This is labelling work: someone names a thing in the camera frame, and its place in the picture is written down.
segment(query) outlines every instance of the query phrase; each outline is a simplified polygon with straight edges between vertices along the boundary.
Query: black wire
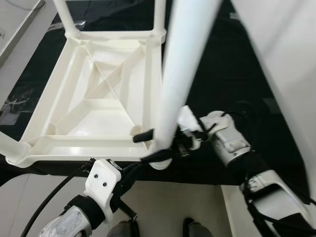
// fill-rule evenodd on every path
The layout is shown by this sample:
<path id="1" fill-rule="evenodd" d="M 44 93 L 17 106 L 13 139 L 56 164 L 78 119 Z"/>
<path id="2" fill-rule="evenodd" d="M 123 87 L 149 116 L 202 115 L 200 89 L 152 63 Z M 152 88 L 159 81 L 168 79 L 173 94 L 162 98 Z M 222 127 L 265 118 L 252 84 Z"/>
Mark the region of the black wire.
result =
<path id="1" fill-rule="evenodd" d="M 251 199 L 249 198 L 250 189 L 249 189 L 249 185 L 248 185 L 249 183 L 248 182 L 249 182 L 248 175 L 246 175 L 246 178 L 245 178 L 245 189 L 244 189 L 244 192 L 243 192 L 244 198 L 245 198 L 245 202 L 246 202 L 248 207 L 252 208 L 252 210 L 255 211 L 255 214 L 257 215 L 257 217 L 262 218 L 262 219 L 264 219 L 266 221 L 269 221 L 269 222 L 271 222 L 273 224 L 282 225 L 282 226 L 288 227 L 290 229 L 293 229 L 293 230 L 296 230 L 296 231 L 299 231 L 299 232 L 313 234 L 313 235 L 316 234 L 316 229 L 313 229 L 313 228 L 307 229 L 307 228 L 297 227 L 297 226 L 289 224 L 289 223 L 287 223 L 285 221 L 274 219 L 272 217 L 266 216 L 266 215 L 262 214 L 261 212 L 259 212 L 258 209 L 255 207 L 255 205 L 251 202 Z"/>
<path id="2" fill-rule="evenodd" d="M 39 214 L 41 213 L 41 211 L 43 211 L 44 207 L 49 203 L 49 201 L 56 195 L 56 193 L 59 192 L 59 190 L 61 190 L 61 188 L 63 186 L 65 186 L 65 184 L 67 184 L 76 174 L 78 174 L 79 172 L 83 171 L 83 169 L 85 168 L 85 165 L 82 165 L 80 168 L 76 169 L 74 172 L 72 172 L 66 179 L 64 179 L 48 196 L 47 198 L 41 203 L 41 205 L 37 208 L 37 210 L 34 212 L 33 216 L 30 218 L 29 222 L 27 223 L 23 233 L 21 234 L 21 237 L 26 237 L 26 235 L 28 234 L 28 232 L 30 231 L 34 221 L 36 220 L 36 218 L 39 216 Z"/>
<path id="3" fill-rule="evenodd" d="M 19 9 L 22 9 L 22 10 L 25 10 L 25 11 L 40 10 L 40 9 L 43 8 L 43 7 L 45 6 L 45 4 L 46 4 L 46 2 L 43 0 L 43 1 L 42 1 L 42 4 L 41 4 L 40 6 L 38 6 L 38 7 L 35 7 L 35 8 L 26 8 L 26 7 L 20 6 L 20 5 L 18 5 L 18 4 L 15 4 L 15 3 L 11 2 L 10 0 L 4 0 L 4 1 L 6 1 L 8 4 L 10 4 L 10 5 L 14 6 L 14 7 L 17 7 L 17 8 L 19 8 Z"/>
<path id="4" fill-rule="evenodd" d="M 316 206 L 316 201 L 314 199 L 312 199 L 310 196 L 308 196 L 307 194 L 305 194 L 304 192 L 302 192 L 301 190 L 297 189 L 293 184 L 291 184 L 287 179 L 285 179 L 284 177 L 282 177 L 281 175 L 279 175 L 280 178 L 287 184 L 287 186 L 290 187 L 290 189 L 292 189 L 294 192 L 298 193 L 299 195 L 301 195 L 302 197 L 304 197 L 306 200 L 308 200 L 309 202 L 311 202 L 314 206 Z"/>

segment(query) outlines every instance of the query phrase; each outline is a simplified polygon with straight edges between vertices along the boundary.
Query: gray pant leg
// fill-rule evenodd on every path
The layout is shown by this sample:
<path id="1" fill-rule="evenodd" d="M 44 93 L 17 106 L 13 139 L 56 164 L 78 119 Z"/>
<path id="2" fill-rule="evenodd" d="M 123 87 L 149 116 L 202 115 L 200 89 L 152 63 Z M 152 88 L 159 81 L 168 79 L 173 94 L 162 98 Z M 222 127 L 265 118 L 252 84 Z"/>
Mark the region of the gray pant leg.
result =
<path id="1" fill-rule="evenodd" d="M 199 222 L 193 222 L 189 224 L 189 237 L 213 237 L 213 235 Z"/>
<path id="2" fill-rule="evenodd" d="M 130 225 L 128 222 L 120 222 L 114 226 L 107 237 L 131 237 Z"/>

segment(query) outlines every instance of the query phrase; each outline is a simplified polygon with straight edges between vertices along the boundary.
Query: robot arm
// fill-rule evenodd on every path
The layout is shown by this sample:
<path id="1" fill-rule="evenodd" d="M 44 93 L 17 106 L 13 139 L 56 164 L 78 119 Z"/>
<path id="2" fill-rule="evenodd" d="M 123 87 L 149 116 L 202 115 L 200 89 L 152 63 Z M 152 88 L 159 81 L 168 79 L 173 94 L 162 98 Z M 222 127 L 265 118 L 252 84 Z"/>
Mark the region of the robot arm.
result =
<path id="1" fill-rule="evenodd" d="M 207 140 L 239 184 L 254 224 L 263 237 L 316 236 L 311 228 L 312 218 L 303 202 L 251 150 L 229 114 L 213 111 L 200 121 L 204 128 L 194 120 L 188 107 L 182 109 L 181 130 L 187 134 L 196 130 L 207 132 Z"/>
<path id="2" fill-rule="evenodd" d="M 192 150 L 198 149 L 203 141 L 211 142 L 239 184 L 254 224 L 263 237 L 288 237 L 293 233 L 297 233 L 294 236 L 316 236 L 303 202 L 258 154 L 253 153 L 229 114 L 213 111 L 196 119 L 185 106 L 178 124 L 182 134 L 191 139 Z M 134 141 L 151 140 L 152 137 L 153 130 L 150 130 L 135 136 Z M 131 188 L 143 165 L 168 159 L 172 154 L 172 150 L 162 150 L 124 169 L 111 160 L 95 161 L 85 183 L 85 196 L 75 197 L 63 215 L 43 228 L 40 237 L 90 236 L 102 222 L 110 222 L 118 208 L 135 220 L 137 214 L 120 197 Z"/>

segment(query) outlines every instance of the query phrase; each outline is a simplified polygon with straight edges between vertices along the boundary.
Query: white pole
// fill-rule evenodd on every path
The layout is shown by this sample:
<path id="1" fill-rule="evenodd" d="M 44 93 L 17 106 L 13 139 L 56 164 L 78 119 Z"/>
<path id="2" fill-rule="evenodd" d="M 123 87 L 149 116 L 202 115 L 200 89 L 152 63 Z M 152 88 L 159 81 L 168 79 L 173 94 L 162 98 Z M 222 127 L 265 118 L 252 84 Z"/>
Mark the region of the white pole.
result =
<path id="1" fill-rule="evenodd" d="M 221 0 L 176 0 L 173 4 L 152 153 L 171 146 L 180 109 L 187 100 L 220 3 Z M 170 163 L 167 160 L 151 165 L 165 169 Z"/>
<path id="2" fill-rule="evenodd" d="M 57 8 L 58 15 L 65 27 L 65 31 L 66 31 L 65 35 L 67 37 L 76 37 L 80 31 L 75 27 L 73 18 L 71 17 L 66 1 L 54 0 L 54 3 Z"/>
<path id="3" fill-rule="evenodd" d="M 0 132 L 0 154 L 4 155 L 9 162 L 16 163 L 22 159 L 31 149 L 26 142 L 17 142 L 4 133 Z"/>
<path id="4" fill-rule="evenodd" d="M 155 0 L 155 11 L 154 11 L 154 28 L 153 34 L 162 36 L 166 33 L 164 28 L 164 18 L 166 12 L 166 0 Z"/>

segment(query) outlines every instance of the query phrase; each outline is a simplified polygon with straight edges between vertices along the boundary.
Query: person's foot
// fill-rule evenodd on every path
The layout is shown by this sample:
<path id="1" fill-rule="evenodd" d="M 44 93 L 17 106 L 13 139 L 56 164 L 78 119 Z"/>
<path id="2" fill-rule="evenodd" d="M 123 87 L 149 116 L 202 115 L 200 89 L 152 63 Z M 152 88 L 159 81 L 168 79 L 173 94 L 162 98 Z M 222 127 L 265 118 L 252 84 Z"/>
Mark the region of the person's foot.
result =
<path id="1" fill-rule="evenodd" d="M 134 222 L 129 221 L 129 224 L 130 224 L 130 232 L 132 234 L 132 237 L 140 237 L 137 221 L 134 221 Z"/>
<path id="2" fill-rule="evenodd" d="M 183 237 L 189 237 L 189 225 L 192 222 L 194 222 L 194 220 L 190 217 L 187 217 L 186 219 L 184 219 L 183 229 L 182 229 Z"/>

